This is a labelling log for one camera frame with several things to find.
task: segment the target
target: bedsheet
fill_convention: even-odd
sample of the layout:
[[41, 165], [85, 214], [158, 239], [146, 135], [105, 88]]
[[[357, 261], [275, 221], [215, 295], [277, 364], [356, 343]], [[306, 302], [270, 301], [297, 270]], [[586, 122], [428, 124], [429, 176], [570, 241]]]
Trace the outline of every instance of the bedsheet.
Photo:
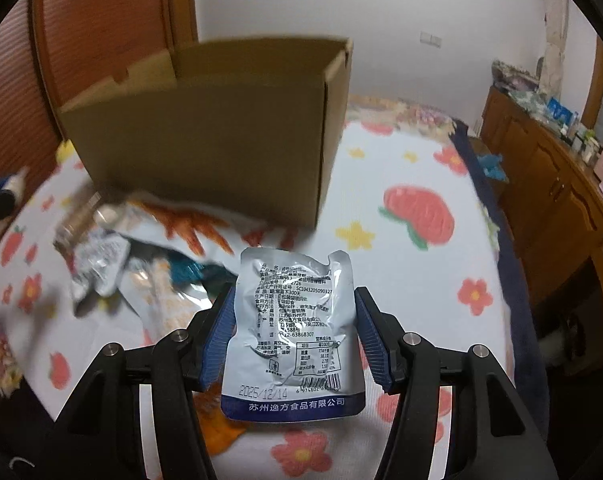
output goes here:
[[[499, 228], [479, 200], [449, 136], [456, 123], [432, 108], [351, 101], [317, 229], [295, 251], [321, 261], [352, 259], [355, 285], [407, 331], [466, 351], [488, 346], [513, 377], [510, 308], [497, 262]], [[70, 306], [70, 274], [52, 247], [54, 230], [89, 177], [72, 155], [25, 206], [0, 244], [0, 325], [33, 391], [55, 418], [84, 370], [108, 342], [145, 343], [141, 321], [121, 298], [82, 317]], [[364, 363], [367, 405], [346, 419], [254, 425], [213, 458], [223, 478], [373, 478], [397, 396], [383, 394]], [[160, 477], [150, 388], [140, 394], [147, 474]], [[445, 469], [451, 395], [440, 393], [431, 478]]]

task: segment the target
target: white wall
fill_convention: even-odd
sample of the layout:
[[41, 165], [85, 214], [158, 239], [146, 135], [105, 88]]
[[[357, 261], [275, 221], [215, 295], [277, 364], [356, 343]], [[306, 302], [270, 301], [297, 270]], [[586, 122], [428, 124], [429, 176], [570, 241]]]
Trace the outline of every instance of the white wall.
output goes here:
[[[351, 91], [429, 103], [473, 125], [494, 58], [534, 73], [542, 0], [195, 0], [200, 39], [258, 33], [353, 38]], [[443, 38], [419, 43], [420, 31]]]
[[568, 36], [564, 51], [564, 78], [561, 103], [574, 112], [584, 113], [593, 79], [597, 33], [572, 0], [568, 7]]

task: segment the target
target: barcode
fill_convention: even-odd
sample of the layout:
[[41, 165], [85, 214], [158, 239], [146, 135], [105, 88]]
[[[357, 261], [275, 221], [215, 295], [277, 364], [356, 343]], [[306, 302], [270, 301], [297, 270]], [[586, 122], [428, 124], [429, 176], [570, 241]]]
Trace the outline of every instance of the barcode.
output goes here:
[[341, 390], [341, 381], [339, 380], [339, 374], [331, 374], [326, 376], [326, 389], [338, 392]]
[[301, 380], [301, 388], [318, 388], [338, 392], [341, 390], [339, 374], [330, 374], [326, 377], [304, 377]]

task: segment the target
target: orange maple leaf print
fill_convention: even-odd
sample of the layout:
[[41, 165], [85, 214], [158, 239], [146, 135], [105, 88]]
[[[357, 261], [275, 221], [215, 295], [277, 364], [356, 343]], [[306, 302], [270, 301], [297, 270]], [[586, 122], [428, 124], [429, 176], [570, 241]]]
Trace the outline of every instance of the orange maple leaf print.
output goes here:
[[225, 252], [235, 254], [226, 239], [216, 229], [216, 227], [229, 227], [225, 220], [192, 209], [169, 209], [143, 202], [133, 202], [133, 205], [153, 215], [166, 229], [166, 238], [169, 240], [178, 234], [197, 256], [206, 254], [197, 238], [197, 233], [219, 245]]

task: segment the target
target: open cardboard box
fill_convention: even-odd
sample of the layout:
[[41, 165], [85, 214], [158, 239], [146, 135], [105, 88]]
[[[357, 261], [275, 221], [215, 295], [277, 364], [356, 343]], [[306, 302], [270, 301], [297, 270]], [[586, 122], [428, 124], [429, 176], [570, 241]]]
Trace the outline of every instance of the open cardboard box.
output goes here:
[[341, 139], [352, 44], [250, 38], [160, 52], [66, 103], [98, 189], [313, 228]]

